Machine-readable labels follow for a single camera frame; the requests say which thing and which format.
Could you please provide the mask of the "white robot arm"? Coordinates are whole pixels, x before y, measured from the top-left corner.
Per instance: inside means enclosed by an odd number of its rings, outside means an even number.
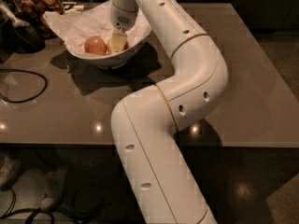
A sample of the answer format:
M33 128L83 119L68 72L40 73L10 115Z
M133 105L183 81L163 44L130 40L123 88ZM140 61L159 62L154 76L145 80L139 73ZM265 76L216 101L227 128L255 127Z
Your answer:
M130 29L142 12L174 74L121 99L111 129L147 224L217 224L174 140L221 101L228 69L207 32L176 0L112 0L111 22Z

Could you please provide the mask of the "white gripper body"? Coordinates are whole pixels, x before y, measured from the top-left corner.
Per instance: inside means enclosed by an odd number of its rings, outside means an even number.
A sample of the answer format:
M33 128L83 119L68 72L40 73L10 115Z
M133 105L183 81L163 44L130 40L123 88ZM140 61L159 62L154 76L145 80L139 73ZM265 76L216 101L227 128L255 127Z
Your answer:
M112 3L110 10L110 21L115 29L129 31L135 26L139 6L136 2L132 4L118 5Z

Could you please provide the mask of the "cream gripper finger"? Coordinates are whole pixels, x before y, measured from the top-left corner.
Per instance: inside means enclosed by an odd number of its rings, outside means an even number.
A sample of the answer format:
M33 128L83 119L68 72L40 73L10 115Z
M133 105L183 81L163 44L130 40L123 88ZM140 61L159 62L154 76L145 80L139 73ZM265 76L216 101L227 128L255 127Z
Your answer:
M122 30L115 30L110 39L110 51L119 53L127 48L127 34Z

